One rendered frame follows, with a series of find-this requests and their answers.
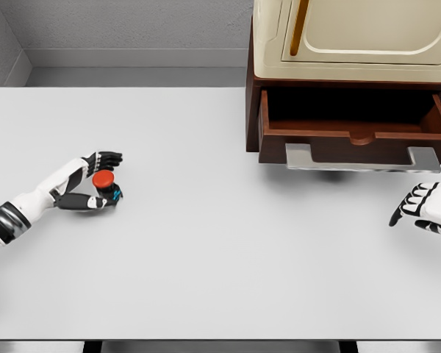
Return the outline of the red button switch black base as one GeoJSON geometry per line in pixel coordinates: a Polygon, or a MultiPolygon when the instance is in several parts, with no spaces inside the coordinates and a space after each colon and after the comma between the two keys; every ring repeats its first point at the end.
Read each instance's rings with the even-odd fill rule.
{"type": "Polygon", "coordinates": [[[92,178],[93,186],[101,198],[118,202],[123,197],[121,188],[115,183],[115,176],[109,170],[96,172],[92,178]]]}

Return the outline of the dark brown wooden cabinet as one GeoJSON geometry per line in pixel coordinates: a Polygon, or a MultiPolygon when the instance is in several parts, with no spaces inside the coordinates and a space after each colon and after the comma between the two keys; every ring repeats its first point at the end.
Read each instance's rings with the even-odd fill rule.
{"type": "Polygon", "coordinates": [[[245,139],[246,151],[259,151],[258,110],[261,90],[270,87],[287,88],[365,88],[384,90],[429,90],[441,98],[441,82],[391,82],[330,79],[267,79],[258,77],[248,67],[245,89],[245,139]]]}

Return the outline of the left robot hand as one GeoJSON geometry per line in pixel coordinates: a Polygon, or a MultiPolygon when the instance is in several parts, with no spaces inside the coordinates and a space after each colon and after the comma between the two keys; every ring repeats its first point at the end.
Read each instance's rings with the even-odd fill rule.
{"type": "Polygon", "coordinates": [[[112,192],[98,192],[98,196],[73,193],[86,179],[100,171],[114,171],[123,161],[123,155],[114,151],[95,151],[65,164],[38,185],[38,189],[51,197],[54,207],[61,210],[87,211],[115,206],[121,197],[116,187],[112,192]]]}

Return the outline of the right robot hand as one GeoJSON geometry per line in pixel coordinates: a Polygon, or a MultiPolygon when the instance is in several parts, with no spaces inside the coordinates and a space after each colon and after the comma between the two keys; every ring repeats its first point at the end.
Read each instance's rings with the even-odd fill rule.
{"type": "Polygon", "coordinates": [[[395,226],[405,215],[417,218],[416,227],[441,235],[441,182],[414,186],[395,209],[389,226],[395,226]]]}

